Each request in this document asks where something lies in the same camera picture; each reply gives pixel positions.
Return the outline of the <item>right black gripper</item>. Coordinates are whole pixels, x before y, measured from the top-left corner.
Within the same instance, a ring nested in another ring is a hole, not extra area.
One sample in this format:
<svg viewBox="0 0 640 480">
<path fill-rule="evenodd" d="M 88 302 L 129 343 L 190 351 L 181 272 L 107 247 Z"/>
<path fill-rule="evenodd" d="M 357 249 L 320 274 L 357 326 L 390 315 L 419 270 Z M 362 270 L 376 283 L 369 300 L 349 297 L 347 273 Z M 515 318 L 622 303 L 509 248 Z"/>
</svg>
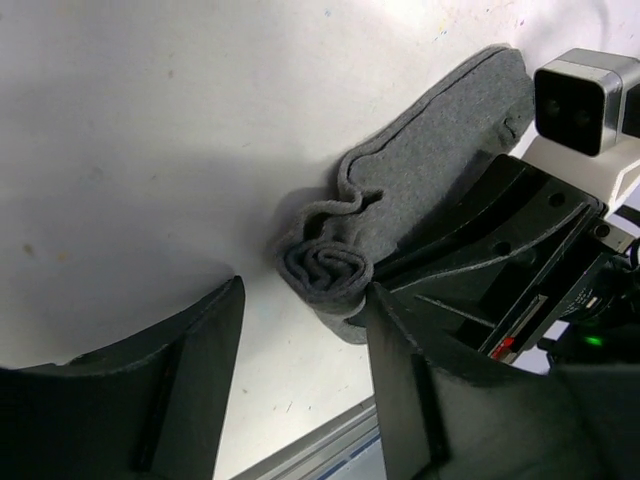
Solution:
<svg viewBox="0 0 640 480">
<path fill-rule="evenodd" d="M 582 350 L 637 301 L 630 237 L 601 201 L 508 155 L 418 236 L 379 262 L 375 282 L 419 319 L 511 363 L 555 322 L 584 330 Z"/>
</svg>

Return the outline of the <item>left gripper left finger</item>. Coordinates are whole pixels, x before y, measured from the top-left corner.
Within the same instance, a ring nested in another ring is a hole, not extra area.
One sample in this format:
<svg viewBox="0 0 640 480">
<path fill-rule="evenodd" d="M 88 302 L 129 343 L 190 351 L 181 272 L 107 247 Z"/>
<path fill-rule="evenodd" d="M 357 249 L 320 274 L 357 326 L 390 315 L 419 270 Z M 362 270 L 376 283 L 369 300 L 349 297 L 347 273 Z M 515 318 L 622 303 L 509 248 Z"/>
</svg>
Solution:
<svg viewBox="0 0 640 480">
<path fill-rule="evenodd" d="M 1 372 L 5 479 L 209 479 L 236 363 L 245 288 L 67 364 Z"/>
</svg>

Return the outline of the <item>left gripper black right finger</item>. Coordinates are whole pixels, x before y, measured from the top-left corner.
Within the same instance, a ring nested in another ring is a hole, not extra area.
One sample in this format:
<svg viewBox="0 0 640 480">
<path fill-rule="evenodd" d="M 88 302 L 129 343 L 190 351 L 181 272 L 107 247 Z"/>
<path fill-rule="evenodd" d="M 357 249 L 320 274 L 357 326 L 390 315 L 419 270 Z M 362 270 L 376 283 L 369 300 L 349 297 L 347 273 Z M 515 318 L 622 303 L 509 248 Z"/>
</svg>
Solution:
<svg viewBox="0 0 640 480">
<path fill-rule="evenodd" d="M 367 341 L 390 479 L 635 479 L 639 369 L 547 375 L 482 355 L 368 288 Z"/>
</svg>

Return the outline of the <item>grey sock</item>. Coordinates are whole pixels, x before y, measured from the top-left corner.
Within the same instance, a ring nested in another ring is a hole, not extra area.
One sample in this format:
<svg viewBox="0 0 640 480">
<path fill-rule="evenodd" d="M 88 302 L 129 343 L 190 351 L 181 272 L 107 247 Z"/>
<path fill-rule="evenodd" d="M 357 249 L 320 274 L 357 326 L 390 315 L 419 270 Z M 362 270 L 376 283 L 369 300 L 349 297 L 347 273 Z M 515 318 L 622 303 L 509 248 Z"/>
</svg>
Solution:
<svg viewBox="0 0 640 480">
<path fill-rule="evenodd" d="M 279 274 L 334 335 L 364 343 L 352 319 L 375 265 L 511 151 L 533 115 L 518 49 L 498 44 L 472 55 L 342 157 L 336 197 L 304 206 L 277 240 Z"/>
</svg>

